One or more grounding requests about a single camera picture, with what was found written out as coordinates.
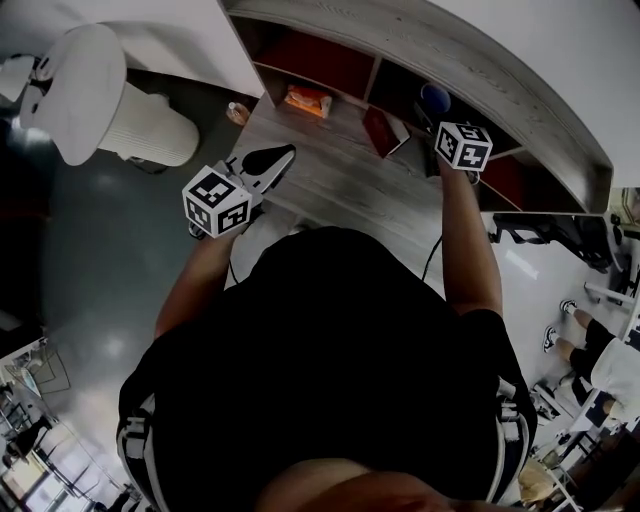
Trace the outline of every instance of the wire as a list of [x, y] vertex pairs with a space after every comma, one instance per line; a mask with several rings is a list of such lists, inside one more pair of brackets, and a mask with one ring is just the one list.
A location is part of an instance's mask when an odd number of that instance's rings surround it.
[[233, 265], [231, 264], [231, 260], [229, 260], [229, 270], [231, 271], [231, 278], [236, 284], [239, 284], [238, 278], [236, 277], [236, 273], [233, 271]]
[[436, 242], [436, 245], [434, 245], [433, 249], [431, 249], [431, 254], [429, 254], [429, 259], [427, 260], [427, 264], [424, 266], [424, 272], [422, 273], [422, 282], [423, 283], [424, 283], [424, 278], [427, 277], [427, 270], [429, 270], [429, 263], [431, 263], [431, 260], [433, 259], [433, 255], [435, 254], [435, 252], [438, 249], [438, 246], [440, 245], [441, 242], [442, 242], [442, 235], [440, 235], [440, 238], [438, 238], [438, 241]]

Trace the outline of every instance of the white cylindrical trash can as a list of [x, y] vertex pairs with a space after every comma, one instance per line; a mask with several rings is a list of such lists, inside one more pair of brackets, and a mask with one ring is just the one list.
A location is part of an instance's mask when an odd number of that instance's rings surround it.
[[157, 95], [126, 83], [118, 110], [98, 146], [122, 158], [142, 158], [174, 167], [195, 153], [200, 136], [189, 119]]

